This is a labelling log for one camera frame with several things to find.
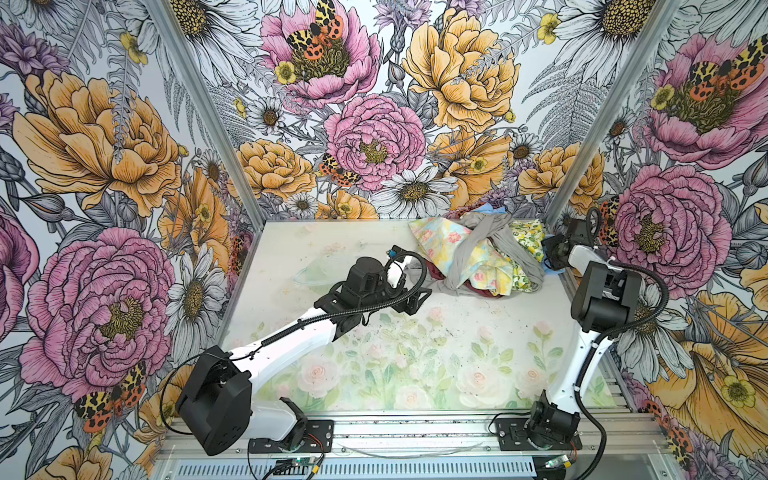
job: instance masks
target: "floral tabletop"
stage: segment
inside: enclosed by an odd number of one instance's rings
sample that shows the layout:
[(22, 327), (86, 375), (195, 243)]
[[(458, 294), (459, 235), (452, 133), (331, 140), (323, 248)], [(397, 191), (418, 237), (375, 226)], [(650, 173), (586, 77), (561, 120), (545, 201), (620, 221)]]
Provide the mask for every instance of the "floral tabletop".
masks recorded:
[[(269, 222), (222, 347), (294, 321), (358, 257), (412, 249), (407, 221)], [(384, 310), (285, 368), (256, 395), (306, 411), (524, 408), (561, 368), (574, 334), (570, 302), (550, 276), (501, 299), (433, 294), (414, 316)], [(588, 406), (615, 406), (598, 373)]]

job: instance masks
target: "floral wall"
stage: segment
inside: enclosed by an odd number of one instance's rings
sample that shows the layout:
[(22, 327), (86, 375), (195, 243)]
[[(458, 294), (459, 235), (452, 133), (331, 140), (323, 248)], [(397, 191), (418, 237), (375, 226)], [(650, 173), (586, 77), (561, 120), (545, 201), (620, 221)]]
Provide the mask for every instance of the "floral wall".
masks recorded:
[[(670, 302), (614, 358), (689, 478), (768, 478), (764, 2), (683, 2), (606, 133), (599, 243)], [(573, 204), (563, 219), (583, 217)], [(644, 285), (638, 315), (659, 301)]]
[[(137, 17), (144, 15), (144, 23)], [(0, 462), (147, 478), (254, 229), (136, 2), (0, 2)]]
[(541, 216), (654, 0), (170, 4), (265, 216), (376, 219)]

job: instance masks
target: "gray fabric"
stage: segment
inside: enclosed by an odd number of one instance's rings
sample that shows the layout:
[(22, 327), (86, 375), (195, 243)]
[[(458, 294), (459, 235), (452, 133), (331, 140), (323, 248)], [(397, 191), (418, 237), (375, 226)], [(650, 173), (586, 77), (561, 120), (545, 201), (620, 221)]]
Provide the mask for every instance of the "gray fabric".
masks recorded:
[[(531, 252), (515, 240), (512, 230), (508, 228), (512, 220), (514, 219), (511, 214), (486, 215), (472, 212), (465, 214), (461, 219), (451, 220), (472, 229), (472, 233), (456, 248), (453, 263), (445, 279), (436, 280), (427, 274), (422, 286), (431, 288), (434, 292), (447, 293), (453, 296), (477, 296), (476, 292), (464, 286), (461, 281), (462, 270), (464, 270), (464, 266), (475, 247), (485, 238), (491, 238), (497, 250), (520, 264), (520, 267), (531, 280), (531, 290), (535, 292), (541, 288), (541, 283), (544, 281), (544, 269), (531, 255)], [(416, 281), (421, 274), (421, 266), (418, 262), (414, 262), (406, 267), (406, 272), (410, 275), (411, 281)]]

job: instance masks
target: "black bracket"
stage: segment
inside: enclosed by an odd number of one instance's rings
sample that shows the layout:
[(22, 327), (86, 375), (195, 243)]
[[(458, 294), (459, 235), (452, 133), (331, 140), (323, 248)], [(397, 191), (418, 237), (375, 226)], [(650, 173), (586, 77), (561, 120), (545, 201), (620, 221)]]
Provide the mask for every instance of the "black bracket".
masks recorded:
[(280, 448), (280, 442), (270, 439), (251, 439), (248, 442), (249, 453), (328, 453), (333, 447), (333, 420), (308, 420), (304, 433), (311, 433), (323, 445), (318, 445), (313, 440), (304, 439), (299, 446), (286, 452)]
[[(500, 418), (494, 422), (498, 447), (502, 452), (530, 452), (541, 451), (528, 441), (528, 433), (525, 430), (526, 418)], [(581, 450), (581, 439), (574, 434), (573, 443), (577, 450)], [(553, 443), (549, 450), (573, 450), (570, 443)]]

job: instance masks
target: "pink peony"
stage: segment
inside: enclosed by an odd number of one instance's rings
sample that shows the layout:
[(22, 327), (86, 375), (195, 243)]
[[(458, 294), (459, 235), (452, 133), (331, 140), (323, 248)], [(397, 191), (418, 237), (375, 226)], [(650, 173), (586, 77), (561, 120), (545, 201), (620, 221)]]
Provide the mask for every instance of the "pink peony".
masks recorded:
[(692, 295), (728, 254), (731, 229), (712, 177), (691, 165), (643, 167), (619, 196), (616, 257), (658, 273), (670, 297)]
[(424, 160), (426, 140), (419, 116), (377, 94), (353, 98), (341, 114), (326, 120), (328, 153), (362, 177), (363, 190), (379, 190), (403, 170)]
[(24, 304), (24, 284), (39, 261), (35, 241), (14, 217), (0, 210), (0, 342), (16, 324)]
[(109, 391), (139, 362), (147, 373), (170, 351), (165, 307), (174, 268), (157, 244), (134, 230), (108, 228), (48, 259), (29, 290), (22, 378), (79, 399)]
[[(301, 78), (286, 85), (286, 88), (296, 103), (306, 109), (322, 108), (327, 104), (338, 104), (348, 101), (361, 92), (367, 92), (376, 83), (379, 73), (379, 58), (381, 47), (377, 35), (368, 36), (366, 27), (360, 25), (357, 11), (352, 8), (346, 12), (340, 2), (335, 2), (336, 14), (341, 17), (344, 27), (342, 47), (349, 54), (349, 66), (343, 76), (334, 73), (322, 77)], [(279, 17), (265, 16), (261, 21), (262, 49), (267, 55), (263, 56), (263, 65), (274, 69), (281, 61), (293, 63), (293, 49), (288, 45), (286, 37), (299, 30), (309, 30), (315, 21), (315, 6), (309, 14), (296, 11), (294, 16), (288, 16), (284, 11)]]
[[(747, 46), (745, 42), (734, 48), (730, 43), (727, 40), (718, 45), (714, 35), (708, 40), (694, 35), (667, 63), (668, 71), (660, 72), (654, 109), (644, 125), (645, 140), (653, 151), (715, 170), (752, 150), (768, 134), (768, 74), (742, 91), (728, 87), (724, 92), (712, 93), (705, 101), (690, 96), (691, 65), (701, 61), (722, 65)], [(674, 88), (668, 100), (666, 95), (671, 90), (664, 89), (667, 85)]]

